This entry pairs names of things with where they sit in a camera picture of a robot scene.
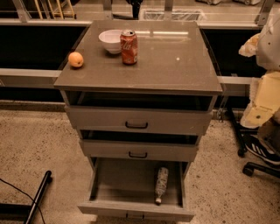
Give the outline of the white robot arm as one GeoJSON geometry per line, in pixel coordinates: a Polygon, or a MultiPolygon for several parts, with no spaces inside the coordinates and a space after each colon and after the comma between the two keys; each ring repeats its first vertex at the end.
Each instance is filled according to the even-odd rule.
{"type": "Polygon", "coordinates": [[[280,109],[280,12],[275,13],[260,33],[239,49],[245,57],[256,56],[256,64],[266,70],[249,87],[249,104],[241,118],[246,128],[261,127],[280,109]]]}

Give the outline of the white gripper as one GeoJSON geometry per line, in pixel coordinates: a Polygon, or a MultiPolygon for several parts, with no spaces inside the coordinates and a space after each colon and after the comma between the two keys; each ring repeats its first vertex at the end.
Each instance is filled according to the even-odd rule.
{"type": "MultiPolygon", "coordinates": [[[[256,54],[260,34],[248,39],[238,51],[241,56],[256,54]]],[[[261,78],[253,78],[249,86],[249,104],[243,112],[241,125],[257,128],[266,123],[280,109],[280,72],[267,72],[261,78]]]]}

